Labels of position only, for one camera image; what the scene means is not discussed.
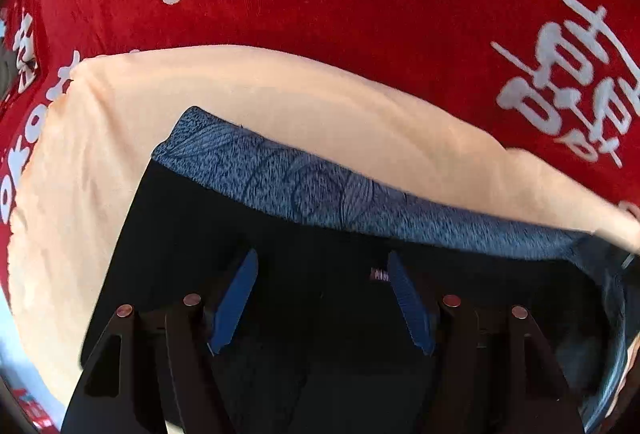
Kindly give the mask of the red cover white characters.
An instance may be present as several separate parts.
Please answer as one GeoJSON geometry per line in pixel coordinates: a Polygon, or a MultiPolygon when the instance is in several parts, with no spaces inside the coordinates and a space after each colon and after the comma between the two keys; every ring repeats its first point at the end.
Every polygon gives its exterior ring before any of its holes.
{"type": "Polygon", "coordinates": [[[81,59],[239,44],[431,102],[614,204],[639,237],[639,0],[1,0],[1,237],[49,106],[81,59]]]}

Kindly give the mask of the peach cream blanket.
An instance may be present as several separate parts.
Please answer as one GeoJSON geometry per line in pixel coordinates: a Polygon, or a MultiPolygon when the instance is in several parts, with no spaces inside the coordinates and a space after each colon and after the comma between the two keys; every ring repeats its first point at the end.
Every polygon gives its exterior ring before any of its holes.
{"type": "Polygon", "coordinates": [[[448,206],[579,229],[637,249],[637,213],[428,102],[337,68],[241,46],[87,59],[36,113],[10,223],[23,350],[62,417],[93,307],[154,147],[198,106],[448,206]]]}

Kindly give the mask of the black pants blue patterned trim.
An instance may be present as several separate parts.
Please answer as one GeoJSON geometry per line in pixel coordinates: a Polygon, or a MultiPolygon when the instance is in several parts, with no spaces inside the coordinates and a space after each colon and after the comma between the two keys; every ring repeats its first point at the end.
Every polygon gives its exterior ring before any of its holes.
{"type": "Polygon", "coordinates": [[[529,310],[596,432],[639,331],[632,257],[599,237],[441,206],[199,109],[152,153],[86,333],[158,310],[255,251],[214,357],[231,433],[415,433],[428,359],[388,280],[392,252],[443,294],[529,310]]]}

